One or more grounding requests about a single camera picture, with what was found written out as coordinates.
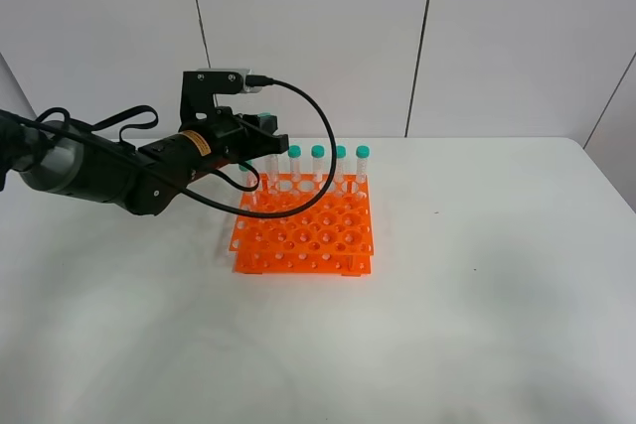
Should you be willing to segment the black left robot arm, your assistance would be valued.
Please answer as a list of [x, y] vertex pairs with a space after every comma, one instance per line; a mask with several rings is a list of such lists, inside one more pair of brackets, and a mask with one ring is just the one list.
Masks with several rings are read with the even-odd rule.
[[113, 125], [134, 128], [132, 117], [149, 106], [129, 108], [93, 125], [64, 110], [61, 119], [1, 114], [1, 173], [17, 172], [35, 191], [99, 204], [135, 215], [157, 215], [193, 182], [229, 164], [241, 164], [289, 148], [272, 115], [235, 114], [213, 108], [191, 116], [179, 131], [141, 147], [99, 136]]

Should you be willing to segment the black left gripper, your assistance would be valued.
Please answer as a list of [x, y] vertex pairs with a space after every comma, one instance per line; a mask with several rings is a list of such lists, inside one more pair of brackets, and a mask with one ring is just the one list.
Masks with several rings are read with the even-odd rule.
[[213, 107], [202, 118], [196, 113], [183, 116], [179, 134], [196, 150], [196, 171], [218, 170], [288, 151], [287, 134], [268, 135], [258, 128], [257, 115], [237, 118], [226, 106]]

